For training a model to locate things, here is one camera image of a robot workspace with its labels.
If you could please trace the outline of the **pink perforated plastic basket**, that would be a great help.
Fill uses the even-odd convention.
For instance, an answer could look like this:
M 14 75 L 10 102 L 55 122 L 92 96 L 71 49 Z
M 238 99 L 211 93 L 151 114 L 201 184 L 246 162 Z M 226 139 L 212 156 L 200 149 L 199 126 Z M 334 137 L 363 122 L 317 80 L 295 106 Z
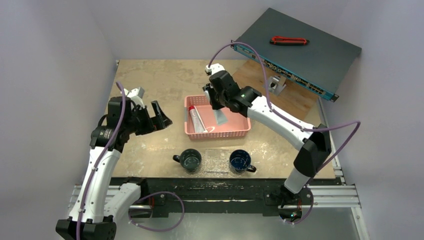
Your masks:
M 192 119 L 189 114 L 189 107 L 196 106 L 199 115 L 203 121 L 205 128 L 215 127 L 215 130 L 210 133 L 195 133 Z M 184 99 L 185 121 L 184 131 L 192 141 L 212 140 L 212 139 L 228 139 L 245 137 L 251 129 L 249 118 L 231 112 L 227 108 L 223 108 L 228 122 L 223 125 L 217 125 L 214 116 L 214 111 L 205 95 L 188 95 Z

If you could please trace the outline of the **red cap toothpaste tube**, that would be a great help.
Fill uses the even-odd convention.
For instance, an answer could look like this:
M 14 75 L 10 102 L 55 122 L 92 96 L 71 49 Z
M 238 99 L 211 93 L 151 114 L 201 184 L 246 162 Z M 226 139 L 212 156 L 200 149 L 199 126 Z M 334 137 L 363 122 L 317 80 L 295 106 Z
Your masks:
M 191 105 L 188 107 L 188 112 L 190 114 L 194 132 L 195 133 L 206 133 L 206 127 L 204 126 L 204 123 L 202 121 L 202 118 L 200 117 L 200 114 L 198 112 L 198 109 L 196 106 Z

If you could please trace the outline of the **dark green mug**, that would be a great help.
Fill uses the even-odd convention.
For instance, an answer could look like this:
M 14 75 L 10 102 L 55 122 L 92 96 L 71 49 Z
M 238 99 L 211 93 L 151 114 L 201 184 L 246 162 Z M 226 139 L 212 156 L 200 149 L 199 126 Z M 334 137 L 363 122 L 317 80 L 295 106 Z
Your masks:
M 178 162 L 188 173 L 197 172 L 202 163 L 201 153 L 193 148 L 183 150 L 180 155 L 173 155 L 172 159 Z

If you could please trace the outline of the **dark blue mug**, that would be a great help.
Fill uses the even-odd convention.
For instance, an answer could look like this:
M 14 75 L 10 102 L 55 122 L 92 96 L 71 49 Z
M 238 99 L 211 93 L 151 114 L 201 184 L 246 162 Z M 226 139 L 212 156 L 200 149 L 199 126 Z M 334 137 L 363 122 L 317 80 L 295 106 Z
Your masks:
M 255 173 L 257 168 L 252 165 L 250 154 L 242 149 L 234 150 L 229 156 L 229 169 L 235 174 Z

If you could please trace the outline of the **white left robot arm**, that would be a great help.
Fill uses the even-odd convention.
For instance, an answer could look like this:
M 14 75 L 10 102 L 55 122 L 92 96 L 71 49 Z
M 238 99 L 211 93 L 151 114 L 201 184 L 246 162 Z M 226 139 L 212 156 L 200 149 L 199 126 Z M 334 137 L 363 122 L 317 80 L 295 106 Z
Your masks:
M 107 113 L 91 132 L 89 161 L 80 193 L 68 218 L 59 219 L 55 231 L 65 240 L 113 240 L 117 220 L 128 211 L 130 202 L 146 203 L 149 191 L 142 177 L 129 177 L 111 202 L 106 203 L 113 171 L 132 134 L 146 135 L 164 130 L 173 122 L 159 103 L 151 102 L 155 113 L 135 97 L 112 97 Z

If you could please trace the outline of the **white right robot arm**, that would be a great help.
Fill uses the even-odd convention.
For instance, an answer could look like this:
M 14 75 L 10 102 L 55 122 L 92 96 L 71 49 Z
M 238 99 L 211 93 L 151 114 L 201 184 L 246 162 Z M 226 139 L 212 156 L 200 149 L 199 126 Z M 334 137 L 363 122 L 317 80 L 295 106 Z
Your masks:
M 325 125 L 315 127 L 273 104 L 258 90 L 240 88 L 229 72 L 221 66 L 206 67 L 209 77 L 202 89 L 213 110 L 228 109 L 233 113 L 255 120 L 285 138 L 298 154 L 294 168 L 285 180 L 280 196 L 288 204 L 300 198 L 301 189 L 312 179 L 328 159 L 331 150 L 330 134 Z

